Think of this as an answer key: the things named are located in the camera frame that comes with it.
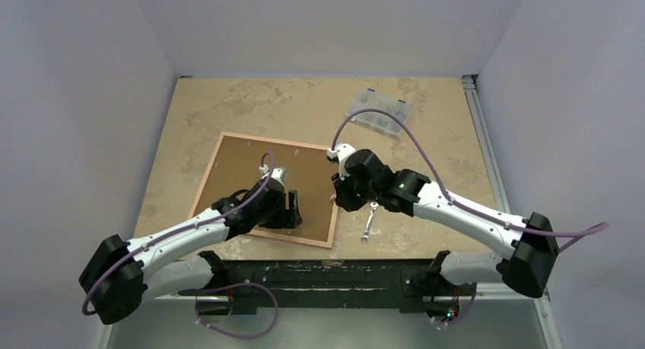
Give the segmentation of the pink picture frame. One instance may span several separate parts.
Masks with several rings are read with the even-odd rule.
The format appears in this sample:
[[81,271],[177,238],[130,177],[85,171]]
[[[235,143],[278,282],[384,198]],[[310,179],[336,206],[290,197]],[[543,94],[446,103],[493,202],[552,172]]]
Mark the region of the pink picture frame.
[[259,136],[222,132],[198,187],[189,216],[193,217],[217,199],[259,181],[259,165],[266,151],[276,156],[276,166],[287,171],[286,189],[297,191],[303,223],[295,229],[254,228],[249,234],[271,240],[330,249],[338,207],[331,176],[338,171],[326,159],[326,146]]

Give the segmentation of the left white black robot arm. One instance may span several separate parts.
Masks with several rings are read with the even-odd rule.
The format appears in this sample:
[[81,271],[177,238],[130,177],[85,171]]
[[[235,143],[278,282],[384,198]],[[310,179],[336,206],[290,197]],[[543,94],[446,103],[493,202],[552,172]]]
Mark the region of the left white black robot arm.
[[255,227],[295,229],[303,222],[298,194],[264,176],[251,189],[219,198],[195,217],[143,238],[102,240],[78,279],[85,292],[81,311],[105,325],[123,320],[153,297],[153,277],[206,246]]

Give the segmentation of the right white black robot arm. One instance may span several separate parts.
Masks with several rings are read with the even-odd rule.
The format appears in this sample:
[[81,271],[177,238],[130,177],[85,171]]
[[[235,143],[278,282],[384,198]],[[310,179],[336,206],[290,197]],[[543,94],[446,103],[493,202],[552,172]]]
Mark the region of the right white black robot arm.
[[432,291],[502,282],[523,296],[543,296],[560,252],[546,216],[534,212],[524,218],[448,198],[438,182],[409,169],[394,172],[368,149],[339,144],[327,150],[326,158],[338,165],[331,180],[335,203],[345,211],[374,202],[388,212],[442,224],[490,249],[488,253],[449,252],[427,273]]

